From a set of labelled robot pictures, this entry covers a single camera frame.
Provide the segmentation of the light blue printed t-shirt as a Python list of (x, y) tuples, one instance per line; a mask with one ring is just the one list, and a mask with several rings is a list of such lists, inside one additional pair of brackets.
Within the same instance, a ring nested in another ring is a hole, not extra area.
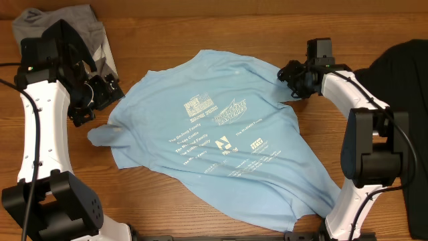
[(202, 50), (148, 72), (92, 129), (121, 169), (178, 179), (225, 215), (279, 232), (327, 216), (340, 188), (302, 138), (278, 68), (250, 56)]

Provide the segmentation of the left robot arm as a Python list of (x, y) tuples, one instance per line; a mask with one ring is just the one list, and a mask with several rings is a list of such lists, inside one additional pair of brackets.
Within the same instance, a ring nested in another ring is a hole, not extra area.
[(25, 115), (25, 144), (17, 183), (1, 202), (20, 225), (23, 239), (139, 240), (129, 224), (108, 217), (98, 194), (78, 179), (68, 151), (68, 126), (80, 126), (122, 96), (113, 76), (89, 77), (96, 69), (79, 37), (31, 37), (11, 87)]

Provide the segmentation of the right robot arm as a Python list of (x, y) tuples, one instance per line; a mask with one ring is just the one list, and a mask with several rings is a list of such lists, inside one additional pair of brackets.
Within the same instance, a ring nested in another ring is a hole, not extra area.
[(293, 98), (318, 94), (330, 100), (346, 117), (340, 154), (345, 176), (336, 204), (315, 233), (286, 234), (285, 240), (376, 240), (363, 234), (362, 224), (380, 194), (393, 191), (393, 183), (408, 170), (414, 153), (407, 132), (406, 112), (394, 112), (371, 94), (345, 64), (337, 64), (329, 38), (306, 44), (307, 60), (291, 60), (277, 74)]

